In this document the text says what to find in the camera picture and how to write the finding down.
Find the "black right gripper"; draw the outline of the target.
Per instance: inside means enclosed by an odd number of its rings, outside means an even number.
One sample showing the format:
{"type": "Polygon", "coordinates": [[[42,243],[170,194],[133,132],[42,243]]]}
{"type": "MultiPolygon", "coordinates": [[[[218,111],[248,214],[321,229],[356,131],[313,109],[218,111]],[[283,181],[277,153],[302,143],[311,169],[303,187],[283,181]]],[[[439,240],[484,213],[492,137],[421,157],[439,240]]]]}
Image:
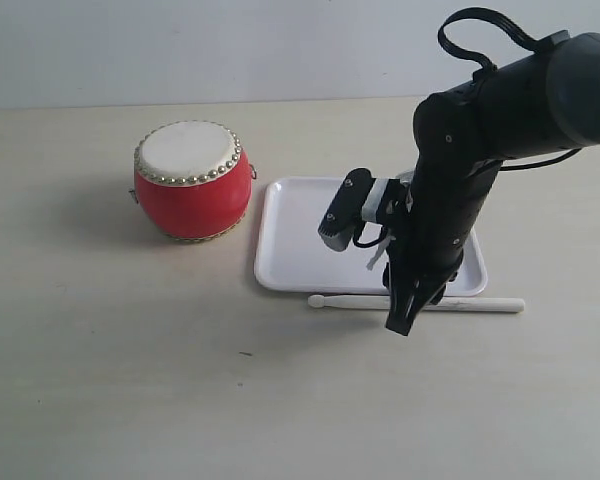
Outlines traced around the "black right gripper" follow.
{"type": "Polygon", "coordinates": [[[463,248],[502,166],[487,148],[472,101],[434,93],[414,112],[418,160],[405,198],[406,228],[388,249],[385,328],[408,336],[436,305],[459,268],[463,248]]]}

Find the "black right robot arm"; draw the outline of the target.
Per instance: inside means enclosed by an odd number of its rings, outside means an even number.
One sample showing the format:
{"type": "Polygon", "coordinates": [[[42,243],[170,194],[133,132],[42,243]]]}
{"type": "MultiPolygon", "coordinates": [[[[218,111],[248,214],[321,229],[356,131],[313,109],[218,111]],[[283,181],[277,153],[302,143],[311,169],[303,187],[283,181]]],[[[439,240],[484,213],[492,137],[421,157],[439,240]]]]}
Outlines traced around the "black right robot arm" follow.
{"type": "Polygon", "coordinates": [[[504,162],[600,145],[600,34],[547,40],[547,50],[475,72],[416,108],[406,226],[388,247],[387,329],[408,335],[442,297],[504,162]]]}

